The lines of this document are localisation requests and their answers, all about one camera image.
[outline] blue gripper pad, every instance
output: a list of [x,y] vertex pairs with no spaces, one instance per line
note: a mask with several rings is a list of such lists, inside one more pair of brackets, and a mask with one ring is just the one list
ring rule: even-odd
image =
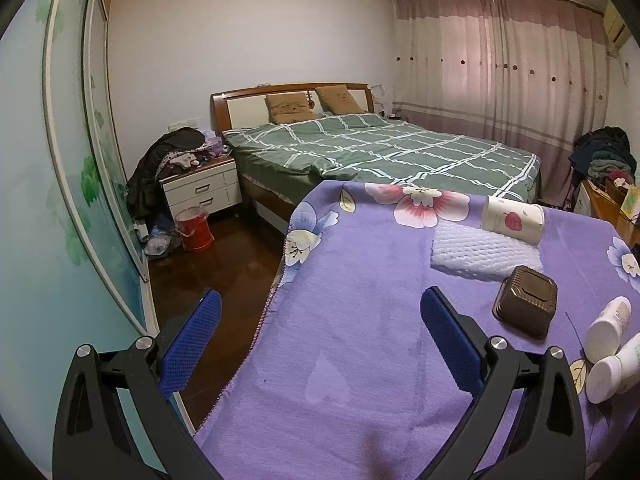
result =
[[216,331],[222,315],[222,298],[210,290],[164,354],[158,386],[165,397],[187,385],[193,369]]
[[474,398],[484,390],[482,359],[447,306],[430,288],[420,300],[420,314],[458,388]]

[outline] pile of clothes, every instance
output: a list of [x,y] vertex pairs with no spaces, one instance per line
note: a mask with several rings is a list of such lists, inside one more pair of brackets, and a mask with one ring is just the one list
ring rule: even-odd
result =
[[596,184],[604,184],[614,170],[619,176],[624,175],[626,181],[635,182],[636,160],[622,128],[605,126],[578,137],[569,160],[574,168],[574,187],[587,177]]
[[164,134],[146,150],[127,182],[127,207],[131,216],[153,226],[164,207],[159,181],[197,168],[225,153],[222,138],[210,130],[180,128]]

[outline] white wall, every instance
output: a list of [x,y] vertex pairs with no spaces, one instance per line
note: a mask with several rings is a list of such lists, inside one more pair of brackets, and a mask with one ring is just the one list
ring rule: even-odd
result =
[[112,0],[109,71],[127,175],[209,96],[260,83],[382,83],[393,71],[390,0]]
[[[620,59],[609,60],[609,107],[606,124],[619,126],[626,131],[631,153],[640,162],[640,48],[636,40],[629,38],[618,55]],[[640,168],[636,171],[636,180],[640,182]]]

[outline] brown container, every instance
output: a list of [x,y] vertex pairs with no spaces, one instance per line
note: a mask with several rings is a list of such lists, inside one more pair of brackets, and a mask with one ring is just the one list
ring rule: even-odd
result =
[[517,266],[502,282],[494,316],[537,339],[544,339],[556,313],[556,282],[525,266]]
[[604,181],[604,188],[611,199],[619,206],[622,206],[622,203],[626,198],[626,189],[616,186],[613,183],[613,180],[611,180],[609,177],[607,177]]

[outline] wooden floor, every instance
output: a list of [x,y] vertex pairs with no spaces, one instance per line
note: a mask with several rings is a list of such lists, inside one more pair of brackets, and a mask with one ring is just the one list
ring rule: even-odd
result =
[[160,328],[198,301],[206,287],[223,298],[222,319],[182,400],[198,429],[246,357],[282,256],[284,236],[252,210],[209,218],[216,239],[201,253],[181,248],[149,262]]

